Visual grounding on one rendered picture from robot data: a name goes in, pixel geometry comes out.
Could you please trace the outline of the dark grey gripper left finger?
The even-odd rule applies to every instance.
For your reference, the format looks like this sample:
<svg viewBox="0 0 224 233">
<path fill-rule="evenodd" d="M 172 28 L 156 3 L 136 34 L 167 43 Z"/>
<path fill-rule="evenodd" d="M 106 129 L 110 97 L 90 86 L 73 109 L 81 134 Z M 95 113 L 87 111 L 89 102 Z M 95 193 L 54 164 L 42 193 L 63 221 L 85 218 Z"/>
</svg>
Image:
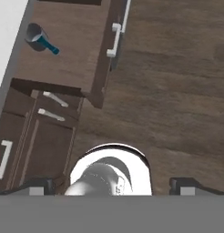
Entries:
<svg viewBox="0 0 224 233">
<path fill-rule="evenodd" d="M 20 187 L 0 191 L 0 196 L 53 196 L 56 193 L 56 186 L 52 178 L 32 178 Z"/>
</svg>

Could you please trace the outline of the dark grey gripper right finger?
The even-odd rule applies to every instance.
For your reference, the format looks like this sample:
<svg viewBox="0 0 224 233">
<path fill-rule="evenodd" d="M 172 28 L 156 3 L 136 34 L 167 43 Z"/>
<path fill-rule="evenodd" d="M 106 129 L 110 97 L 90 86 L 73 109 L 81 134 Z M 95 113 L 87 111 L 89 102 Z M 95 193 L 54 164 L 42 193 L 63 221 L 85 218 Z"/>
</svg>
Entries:
<svg viewBox="0 0 224 233">
<path fill-rule="evenodd" d="M 223 191 L 205 187 L 193 177 L 171 177 L 169 179 L 169 187 L 169 194 L 174 196 L 224 196 Z"/>
</svg>

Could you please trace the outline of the open brown wooden drawer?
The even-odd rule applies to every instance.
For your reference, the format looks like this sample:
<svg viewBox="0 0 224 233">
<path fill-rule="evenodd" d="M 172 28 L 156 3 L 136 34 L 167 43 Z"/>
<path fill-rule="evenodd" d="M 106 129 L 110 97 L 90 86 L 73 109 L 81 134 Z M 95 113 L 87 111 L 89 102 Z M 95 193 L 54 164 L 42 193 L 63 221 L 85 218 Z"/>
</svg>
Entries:
<svg viewBox="0 0 224 233">
<path fill-rule="evenodd" d="M 40 90 L 81 96 L 103 106 L 109 71 L 117 55 L 107 57 L 107 32 L 122 27 L 125 0 L 36 0 L 31 21 L 46 32 L 60 52 L 35 51 L 23 43 L 12 85 L 23 91 Z"/>
</svg>

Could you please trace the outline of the white and black round object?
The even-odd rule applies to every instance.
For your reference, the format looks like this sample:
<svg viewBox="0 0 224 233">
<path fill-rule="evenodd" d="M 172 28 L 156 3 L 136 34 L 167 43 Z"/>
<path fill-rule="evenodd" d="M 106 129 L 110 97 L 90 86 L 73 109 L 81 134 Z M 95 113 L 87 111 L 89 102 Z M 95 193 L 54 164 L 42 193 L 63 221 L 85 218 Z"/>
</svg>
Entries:
<svg viewBox="0 0 224 233">
<path fill-rule="evenodd" d="M 66 196 L 151 196 L 150 165 L 138 149 L 106 143 L 89 149 L 73 167 Z"/>
</svg>

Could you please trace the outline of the brown wooden cupboard door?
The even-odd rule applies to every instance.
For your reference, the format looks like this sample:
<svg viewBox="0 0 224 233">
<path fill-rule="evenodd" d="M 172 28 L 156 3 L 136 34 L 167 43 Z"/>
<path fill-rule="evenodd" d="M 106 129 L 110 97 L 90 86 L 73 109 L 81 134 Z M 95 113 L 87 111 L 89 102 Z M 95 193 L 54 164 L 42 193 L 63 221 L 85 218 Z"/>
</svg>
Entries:
<svg viewBox="0 0 224 233">
<path fill-rule="evenodd" d="M 21 153 L 30 114 L 35 100 L 13 88 L 10 88 L 5 100 L 5 105 L 0 116 L 0 165 L 5 147 L 3 140 L 13 142 L 10 156 L 5 168 L 4 177 L 0 179 L 0 191 L 9 189 L 12 176 L 15 174 L 15 165 Z"/>
</svg>

